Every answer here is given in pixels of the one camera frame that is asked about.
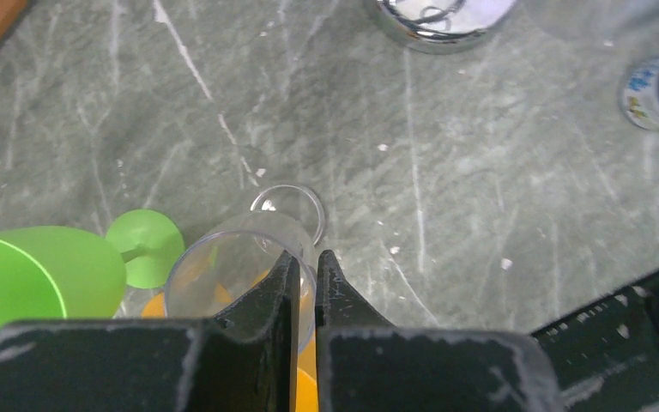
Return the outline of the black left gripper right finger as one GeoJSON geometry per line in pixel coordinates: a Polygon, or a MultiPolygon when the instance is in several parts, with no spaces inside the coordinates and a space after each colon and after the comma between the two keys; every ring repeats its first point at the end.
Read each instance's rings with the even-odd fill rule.
{"type": "Polygon", "coordinates": [[[322,411],[561,411],[553,365],[508,331],[402,328],[347,280],[335,253],[317,267],[322,411]]]}

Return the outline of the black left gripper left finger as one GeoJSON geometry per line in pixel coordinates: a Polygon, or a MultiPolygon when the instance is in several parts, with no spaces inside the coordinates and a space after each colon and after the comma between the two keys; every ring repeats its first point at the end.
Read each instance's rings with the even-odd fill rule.
{"type": "Polygon", "coordinates": [[[292,411],[299,262],[209,318],[36,320],[0,329],[0,411],[292,411]]]}

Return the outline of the clear plastic wine glass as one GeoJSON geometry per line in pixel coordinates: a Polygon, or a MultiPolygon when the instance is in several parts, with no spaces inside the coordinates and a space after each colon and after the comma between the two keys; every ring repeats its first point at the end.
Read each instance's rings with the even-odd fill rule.
{"type": "Polygon", "coordinates": [[[211,229],[173,265],[165,314],[217,314],[262,281],[287,252],[299,262],[299,349],[305,349],[315,330],[317,245],[325,228],[324,206],[308,185],[282,182],[259,190],[247,209],[211,229]]]}

